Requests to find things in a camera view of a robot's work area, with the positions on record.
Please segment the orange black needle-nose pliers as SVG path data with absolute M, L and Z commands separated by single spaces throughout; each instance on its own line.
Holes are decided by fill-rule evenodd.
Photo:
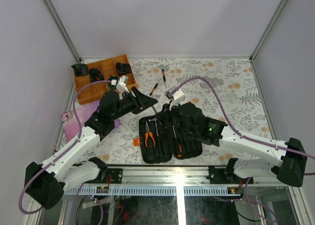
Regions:
M 146 122 L 145 145 L 147 148 L 155 148 L 156 143 L 153 133 L 150 131 L 149 124 Z

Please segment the claw hammer black handle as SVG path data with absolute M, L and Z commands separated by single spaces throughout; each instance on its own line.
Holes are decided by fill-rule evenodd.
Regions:
M 158 120 L 157 118 L 152 118 L 148 120 L 149 122 L 153 122 L 155 124 L 155 129 L 156 129 L 156 135 L 159 136 L 159 132 L 158 132 Z

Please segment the small precision screwdriver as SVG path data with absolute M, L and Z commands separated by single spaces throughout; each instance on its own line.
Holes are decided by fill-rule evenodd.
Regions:
M 155 90 L 157 89 L 157 87 L 158 87 L 158 85 L 159 85 L 160 82 L 161 82 L 161 79 L 159 79 L 159 80 L 155 83 L 155 85 L 153 86 L 152 90 L 149 92 L 149 96 L 152 96 L 152 95 L 153 95 L 153 93 L 154 93 Z
M 161 72 L 162 72 L 162 78 L 163 78 L 163 82 L 164 82 L 165 88 L 167 88 L 166 77 L 165 77 L 165 71 L 164 71 L 164 69 L 162 69 Z

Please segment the thick orange black screwdriver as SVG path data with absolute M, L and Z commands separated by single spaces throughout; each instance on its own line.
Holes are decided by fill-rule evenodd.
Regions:
M 182 151 L 182 146 L 181 146 L 181 143 L 179 141 L 179 138 L 176 137 L 175 139 L 175 142 L 176 142 L 176 145 L 177 145 L 177 157 L 178 158 L 181 158 L 183 156 L 183 151 Z

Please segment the black plastic tool case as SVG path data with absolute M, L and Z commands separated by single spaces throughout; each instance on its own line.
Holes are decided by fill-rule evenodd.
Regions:
M 155 124 L 148 121 L 152 118 L 157 118 L 159 136 L 156 135 Z M 155 148 L 147 148 L 145 145 L 146 122 L 148 122 L 150 131 L 154 135 L 156 143 Z M 165 124 L 161 122 L 161 112 L 159 112 L 157 115 L 141 118 L 139 120 L 138 129 L 139 138 L 141 138 L 142 142 L 140 145 L 142 159 L 147 164 L 168 162 L 172 159 L 172 157 L 175 157 L 179 160 L 190 159 L 201 155 L 203 152 L 202 143 L 193 137 L 189 137 L 188 132 L 184 132 L 181 133 L 181 136 L 184 138 L 179 138 L 182 146 L 183 156 L 178 158 L 177 145 L 174 140 L 175 138 L 172 136 L 170 130 L 165 127 Z

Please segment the purple cloth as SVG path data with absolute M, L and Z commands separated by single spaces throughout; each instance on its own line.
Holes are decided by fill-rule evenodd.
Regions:
M 77 122 L 73 110 L 65 112 L 61 115 L 61 121 L 65 133 L 65 140 L 67 143 L 79 133 L 80 127 L 84 126 L 84 123 L 97 110 L 98 106 L 99 102 L 95 101 L 85 104 L 79 109 L 76 109 L 76 113 L 79 117 L 80 123 Z

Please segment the long orange black screwdriver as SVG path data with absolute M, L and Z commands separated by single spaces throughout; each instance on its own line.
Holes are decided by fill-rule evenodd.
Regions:
M 174 124 L 172 125 L 172 128 L 173 128 L 174 137 L 175 137 L 175 138 L 177 138 L 177 135 L 176 135 L 176 130 L 175 130 L 175 126 L 174 126 Z

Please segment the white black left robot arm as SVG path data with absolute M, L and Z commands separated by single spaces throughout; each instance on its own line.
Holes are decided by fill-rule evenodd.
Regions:
M 116 91 L 105 92 L 95 112 L 75 137 L 42 163 L 32 162 L 27 166 L 24 192 L 49 210 L 69 189 L 93 180 L 104 182 L 108 176 L 108 166 L 97 157 L 76 168 L 72 166 L 115 128 L 115 120 L 128 113 L 139 114 L 157 102 L 157 99 L 141 93 L 136 87 L 122 96 Z

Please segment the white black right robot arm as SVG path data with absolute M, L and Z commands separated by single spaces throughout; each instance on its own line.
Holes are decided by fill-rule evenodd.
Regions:
M 178 126 L 180 132 L 187 131 L 183 140 L 197 140 L 206 145 L 223 146 L 245 151 L 263 159 L 263 165 L 255 163 L 250 169 L 248 163 L 231 158 L 224 171 L 225 179 L 235 183 L 241 178 L 271 177 L 289 186 L 301 187 L 305 176 L 307 156 L 302 143 L 295 138 L 288 142 L 267 140 L 258 136 L 246 136 L 230 122 L 222 122 L 204 116 L 202 110 L 191 102 L 162 108 L 168 123 Z

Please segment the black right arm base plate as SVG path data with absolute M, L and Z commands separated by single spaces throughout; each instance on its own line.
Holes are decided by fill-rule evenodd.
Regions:
M 240 181 L 230 166 L 208 166 L 208 173 L 211 184 L 237 184 Z

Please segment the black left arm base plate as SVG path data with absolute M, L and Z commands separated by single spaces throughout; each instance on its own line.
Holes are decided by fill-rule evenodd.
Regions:
M 121 184 L 123 178 L 122 168 L 109 168 L 100 173 L 99 183 Z

